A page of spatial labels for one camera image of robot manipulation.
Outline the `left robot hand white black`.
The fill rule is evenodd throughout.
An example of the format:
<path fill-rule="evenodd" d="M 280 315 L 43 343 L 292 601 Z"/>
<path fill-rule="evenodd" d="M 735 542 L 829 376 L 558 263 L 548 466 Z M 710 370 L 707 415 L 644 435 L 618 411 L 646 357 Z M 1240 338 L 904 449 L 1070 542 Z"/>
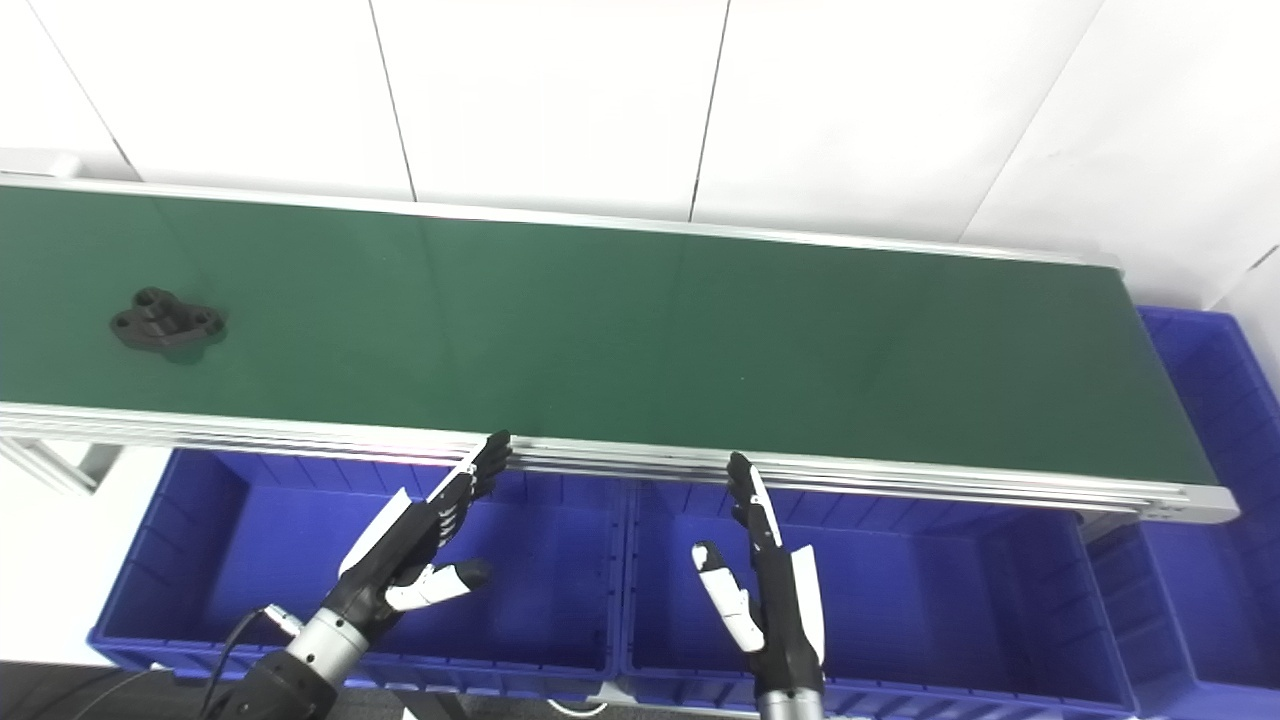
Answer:
<path fill-rule="evenodd" d="M 493 492 L 511 456 L 511 434 L 488 436 L 424 500 L 408 501 L 392 512 L 390 525 L 355 561 L 340 569 L 321 609 L 374 644 L 404 614 L 387 592 L 413 584 L 434 562 L 440 548 L 460 533 L 471 506 Z"/>

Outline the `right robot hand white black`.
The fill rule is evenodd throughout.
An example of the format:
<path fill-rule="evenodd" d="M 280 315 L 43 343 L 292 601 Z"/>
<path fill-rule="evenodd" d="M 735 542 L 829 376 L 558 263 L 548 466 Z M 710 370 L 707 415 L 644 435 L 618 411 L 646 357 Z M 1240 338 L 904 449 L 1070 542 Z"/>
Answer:
<path fill-rule="evenodd" d="M 732 518 L 748 534 L 758 596 L 739 583 L 710 539 L 691 547 L 699 580 L 739 650 L 748 656 L 756 702 L 818 703 L 826 691 L 826 615 L 812 546 L 786 547 L 759 469 L 733 451 L 727 461 Z"/>

